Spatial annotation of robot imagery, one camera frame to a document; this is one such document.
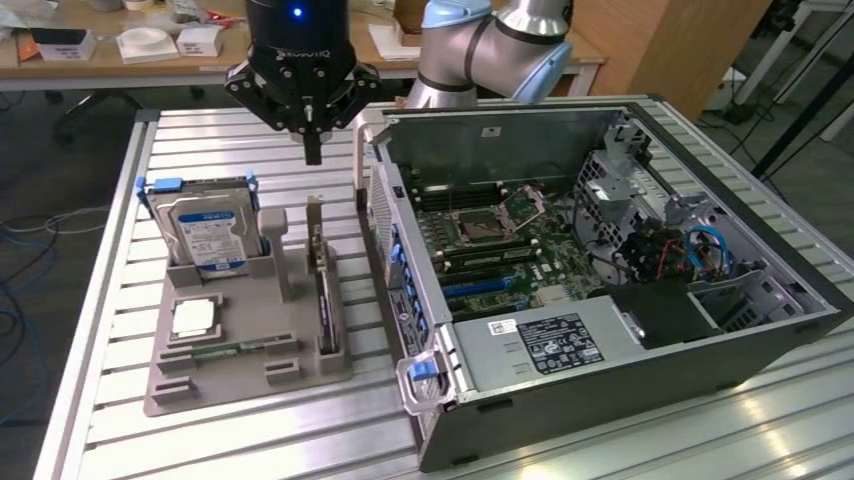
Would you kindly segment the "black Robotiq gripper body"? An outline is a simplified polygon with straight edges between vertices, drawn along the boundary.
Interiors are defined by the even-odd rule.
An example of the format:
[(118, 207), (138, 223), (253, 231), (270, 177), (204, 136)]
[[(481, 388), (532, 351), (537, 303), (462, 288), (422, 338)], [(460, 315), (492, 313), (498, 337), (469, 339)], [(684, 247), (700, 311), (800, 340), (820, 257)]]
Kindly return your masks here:
[(333, 118), (348, 108), (356, 65), (345, 1), (248, 1), (248, 64), (289, 109)]

